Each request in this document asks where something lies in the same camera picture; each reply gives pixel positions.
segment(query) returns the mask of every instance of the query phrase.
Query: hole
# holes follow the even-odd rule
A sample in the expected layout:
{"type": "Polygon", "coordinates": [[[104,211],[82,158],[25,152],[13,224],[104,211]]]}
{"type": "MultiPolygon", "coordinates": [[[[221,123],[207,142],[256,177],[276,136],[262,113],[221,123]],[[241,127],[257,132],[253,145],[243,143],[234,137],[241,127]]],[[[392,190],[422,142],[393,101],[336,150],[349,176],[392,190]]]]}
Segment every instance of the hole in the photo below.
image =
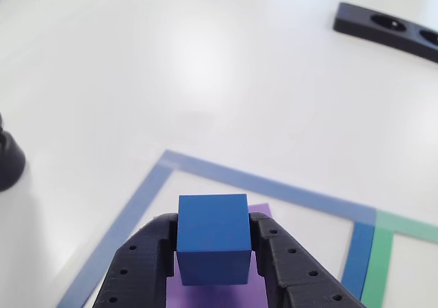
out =
{"type": "Polygon", "coordinates": [[[420,31],[420,35],[431,44],[438,46],[438,34],[432,31],[428,31],[427,29],[422,29],[420,31]]]}
{"type": "Polygon", "coordinates": [[[384,27],[385,29],[391,29],[393,31],[403,32],[406,31],[406,26],[404,26],[400,21],[395,18],[385,15],[372,15],[371,20],[377,25],[384,27]]]}

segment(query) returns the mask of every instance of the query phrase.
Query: black object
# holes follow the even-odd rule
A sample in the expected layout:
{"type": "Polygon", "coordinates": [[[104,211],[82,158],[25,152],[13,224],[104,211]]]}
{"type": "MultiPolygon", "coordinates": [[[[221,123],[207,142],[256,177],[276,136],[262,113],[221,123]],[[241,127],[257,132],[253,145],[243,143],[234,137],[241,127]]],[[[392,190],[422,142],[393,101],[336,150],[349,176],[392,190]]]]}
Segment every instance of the black object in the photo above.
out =
{"type": "MultiPolygon", "coordinates": [[[[177,221],[177,214],[154,218],[117,250],[94,308],[166,307],[177,221]]],[[[365,308],[273,219],[250,213],[250,230],[270,308],[365,308]]]]}
{"type": "Polygon", "coordinates": [[[340,3],[333,29],[438,62],[438,33],[401,18],[340,3]]]}
{"type": "Polygon", "coordinates": [[[0,115],[0,192],[11,188],[21,177],[26,157],[10,133],[3,130],[0,115]]]}

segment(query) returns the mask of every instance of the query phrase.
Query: white surface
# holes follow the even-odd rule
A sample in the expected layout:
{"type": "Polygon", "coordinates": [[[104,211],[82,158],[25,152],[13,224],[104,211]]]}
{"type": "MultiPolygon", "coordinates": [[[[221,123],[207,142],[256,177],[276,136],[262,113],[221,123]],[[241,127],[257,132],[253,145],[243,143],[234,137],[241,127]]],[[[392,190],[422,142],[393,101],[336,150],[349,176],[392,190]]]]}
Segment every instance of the white surface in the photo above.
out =
{"type": "Polygon", "coordinates": [[[438,224],[438,65],[335,33],[339,1],[438,28],[438,0],[0,0],[3,304],[54,306],[164,149],[438,224]]]}
{"type": "Polygon", "coordinates": [[[432,307],[438,245],[395,234],[383,308],[432,307]]]}

